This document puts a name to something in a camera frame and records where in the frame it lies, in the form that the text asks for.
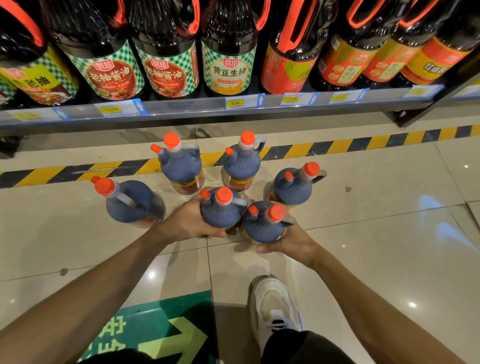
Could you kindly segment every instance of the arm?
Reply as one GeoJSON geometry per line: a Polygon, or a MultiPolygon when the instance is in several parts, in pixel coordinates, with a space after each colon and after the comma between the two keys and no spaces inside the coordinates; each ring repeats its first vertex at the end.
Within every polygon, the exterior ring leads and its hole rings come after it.
{"type": "Polygon", "coordinates": [[[118,311],[154,258],[170,243],[221,229],[202,220],[194,197],[111,258],[38,303],[0,331],[5,364],[64,364],[76,360],[118,311]]]}
{"type": "Polygon", "coordinates": [[[298,225],[257,252],[282,252],[315,270],[355,336],[377,364],[465,364],[436,338],[368,288],[298,225]]]}

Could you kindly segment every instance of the hand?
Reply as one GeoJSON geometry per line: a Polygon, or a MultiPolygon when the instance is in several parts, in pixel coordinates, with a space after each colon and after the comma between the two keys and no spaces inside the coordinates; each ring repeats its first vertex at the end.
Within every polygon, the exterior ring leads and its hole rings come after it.
{"type": "MultiPolygon", "coordinates": [[[[285,215],[291,216],[285,205],[275,201],[271,202],[281,205],[285,209],[285,215]]],[[[298,224],[285,228],[282,237],[276,242],[257,245],[257,253],[280,252],[311,269],[313,269],[314,262],[318,259],[321,251],[321,246],[308,236],[298,224]]]]}
{"type": "MultiPolygon", "coordinates": [[[[210,191],[213,187],[205,187],[205,189],[210,191]]],[[[200,196],[184,202],[168,218],[160,222],[158,227],[172,238],[172,242],[181,242],[205,235],[225,238],[227,235],[225,230],[214,228],[203,220],[200,213],[201,202],[200,196]]]]}

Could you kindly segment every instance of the red bottle handle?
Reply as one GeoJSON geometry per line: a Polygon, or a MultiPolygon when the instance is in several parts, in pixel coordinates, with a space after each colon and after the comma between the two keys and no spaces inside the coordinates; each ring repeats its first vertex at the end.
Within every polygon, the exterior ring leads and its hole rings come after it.
{"type": "Polygon", "coordinates": [[[192,0],[192,4],[193,14],[195,18],[193,19],[193,22],[191,22],[188,26],[188,31],[194,36],[195,34],[197,34],[198,27],[200,25],[200,0],[192,0]]]}
{"type": "MultiPolygon", "coordinates": [[[[417,2],[418,0],[413,0],[413,3],[412,3],[412,6],[410,7],[413,8],[413,5],[415,5],[415,3],[417,2]]],[[[440,0],[432,0],[430,1],[430,3],[428,4],[428,6],[423,9],[423,11],[415,18],[413,18],[412,20],[406,22],[405,21],[405,18],[403,18],[402,20],[400,20],[398,22],[398,24],[400,26],[402,26],[403,28],[408,28],[409,26],[412,26],[414,25],[418,20],[420,20],[421,18],[423,18],[425,15],[427,15],[427,13],[439,2],[440,0]]]]}
{"type": "Polygon", "coordinates": [[[264,0],[264,9],[262,10],[262,15],[258,18],[257,21],[257,30],[261,31],[264,27],[265,23],[267,22],[268,13],[270,11],[270,0],[264,0]]]}
{"type": "Polygon", "coordinates": [[[45,39],[43,38],[42,31],[33,21],[33,19],[13,0],[0,0],[0,6],[12,14],[33,36],[33,42],[43,47],[45,39]]]}
{"type": "Polygon", "coordinates": [[[125,4],[123,0],[117,0],[118,9],[117,13],[113,16],[115,23],[119,25],[125,25],[127,23],[127,18],[125,17],[125,4]]]}
{"type": "Polygon", "coordinates": [[[305,31],[307,30],[308,24],[310,23],[310,19],[312,18],[313,11],[315,10],[315,1],[309,0],[311,2],[310,8],[308,10],[307,18],[303,23],[303,27],[300,30],[300,33],[295,39],[294,42],[291,41],[293,29],[295,29],[295,24],[299,20],[298,17],[300,15],[300,10],[306,0],[293,0],[290,4],[290,9],[288,11],[287,18],[285,20],[284,28],[280,33],[280,38],[278,39],[278,50],[282,53],[285,53],[289,50],[295,49],[300,44],[305,31]]]}
{"type": "Polygon", "coordinates": [[[359,9],[360,5],[363,3],[363,0],[355,0],[353,4],[350,6],[350,9],[347,11],[347,20],[350,26],[354,29],[358,29],[363,27],[365,24],[367,24],[380,10],[382,5],[385,3],[386,0],[379,0],[375,7],[373,8],[372,12],[368,14],[368,16],[363,19],[361,22],[356,23],[353,21],[353,17],[355,16],[355,13],[359,9]]]}

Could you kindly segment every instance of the green checkered label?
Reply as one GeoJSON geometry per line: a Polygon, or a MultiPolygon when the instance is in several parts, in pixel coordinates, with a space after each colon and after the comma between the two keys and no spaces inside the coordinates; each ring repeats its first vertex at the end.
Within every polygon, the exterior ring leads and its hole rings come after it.
{"type": "Polygon", "coordinates": [[[38,60],[18,68],[0,68],[0,72],[39,104],[62,104],[79,89],[78,79],[50,45],[38,60]]]}
{"type": "Polygon", "coordinates": [[[204,78],[209,88],[222,95],[236,95],[250,84],[257,46],[239,56],[225,56],[202,42],[204,78]]]}
{"type": "Polygon", "coordinates": [[[151,56],[137,47],[152,88],[166,97],[182,97],[197,88],[197,51],[195,41],[190,49],[173,57],[151,56]]]}
{"type": "Polygon", "coordinates": [[[9,102],[15,92],[17,88],[0,75],[0,106],[9,102]]]}
{"type": "Polygon", "coordinates": [[[115,53],[100,58],[79,58],[67,54],[75,67],[101,97],[127,100],[137,95],[145,85],[127,41],[115,53]]]}

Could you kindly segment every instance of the yellow price label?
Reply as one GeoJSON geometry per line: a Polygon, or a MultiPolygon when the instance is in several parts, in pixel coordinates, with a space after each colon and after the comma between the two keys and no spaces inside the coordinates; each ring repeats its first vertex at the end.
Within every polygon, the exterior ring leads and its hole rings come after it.
{"type": "Polygon", "coordinates": [[[227,100],[227,108],[241,108],[242,106],[245,106],[245,100],[242,98],[227,100]]]}
{"type": "Polygon", "coordinates": [[[294,104],[300,100],[300,96],[283,96],[282,103],[294,104]]]}
{"type": "Polygon", "coordinates": [[[31,119],[43,119],[43,117],[36,112],[17,112],[15,117],[18,120],[31,120],[31,119]]]}
{"type": "Polygon", "coordinates": [[[112,106],[102,106],[98,108],[102,114],[120,114],[123,113],[123,110],[120,106],[112,105],[112,106]]]}
{"type": "Polygon", "coordinates": [[[350,94],[333,95],[330,101],[346,101],[350,94]]]}
{"type": "Polygon", "coordinates": [[[421,96],[427,91],[426,88],[413,88],[410,90],[409,94],[410,95],[416,95],[416,96],[421,96]]]}

